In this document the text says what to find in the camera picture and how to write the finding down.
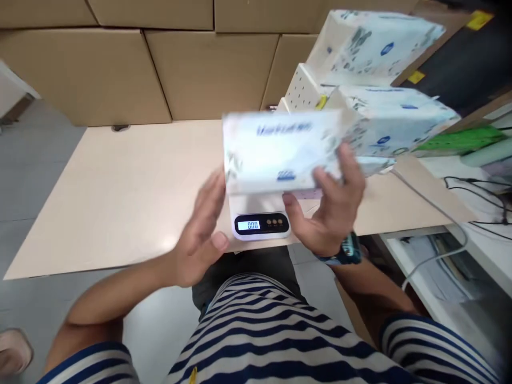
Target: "hand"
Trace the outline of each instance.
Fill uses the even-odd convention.
[[[164,285],[189,287],[203,278],[206,270],[226,251],[229,240],[223,232],[212,235],[226,193],[223,168],[214,171],[196,197],[192,217],[176,247],[162,256]]]
[[[343,184],[335,181],[320,167],[313,171],[315,181],[322,188],[323,197],[311,219],[304,217],[294,195],[283,195],[293,233],[304,246],[320,257],[338,254],[341,243],[353,229],[357,208],[363,199],[364,175],[348,144],[340,145],[338,158],[345,181]]]

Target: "yellow label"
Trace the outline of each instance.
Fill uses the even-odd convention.
[[[473,30],[479,30],[491,21],[493,17],[493,14],[477,10],[471,14],[471,21],[466,24],[466,27]]]
[[[316,104],[315,109],[316,110],[322,110],[325,106],[325,103],[327,103],[327,95],[320,95],[320,101]]]
[[[414,73],[408,77],[407,80],[409,80],[413,84],[418,84],[421,79],[425,77],[425,74],[419,71],[414,71]]]

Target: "blue logo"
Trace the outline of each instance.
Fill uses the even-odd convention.
[[[395,43],[389,43],[388,45],[386,45],[382,51],[380,51],[380,55],[381,56],[384,56],[385,54],[388,54],[389,51],[391,51],[393,49],[393,47],[395,46]]]
[[[380,138],[379,141],[377,141],[377,144],[384,144],[388,142],[391,139],[389,136],[384,136],[383,138]]]
[[[311,122],[305,123],[293,123],[289,125],[277,124],[277,125],[260,125],[256,130],[256,136],[272,136],[282,134],[293,134],[299,132],[311,131],[313,125]]]
[[[404,92],[401,88],[365,88],[368,92]]]
[[[295,180],[295,173],[290,170],[285,171],[279,171],[277,174],[277,181],[288,181],[288,180]]]

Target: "striped shirt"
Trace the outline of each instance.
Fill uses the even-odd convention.
[[[383,353],[259,274],[227,280],[165,383],[497,383],[482,356],[448,328],[399,314]],[[104,342],[68,358],[40,384],[138,383],[128,349]]]

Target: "blue and white striped sleeve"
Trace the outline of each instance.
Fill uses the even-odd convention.
[[[498,383],[494,370],[452,330],[418,315],[398,314],[380,332],[382,351],[428,383]]]
[[[130,352],[121,343],[103,342],[68,357],[37,384],[108,384],[119,381],[139,384]]]

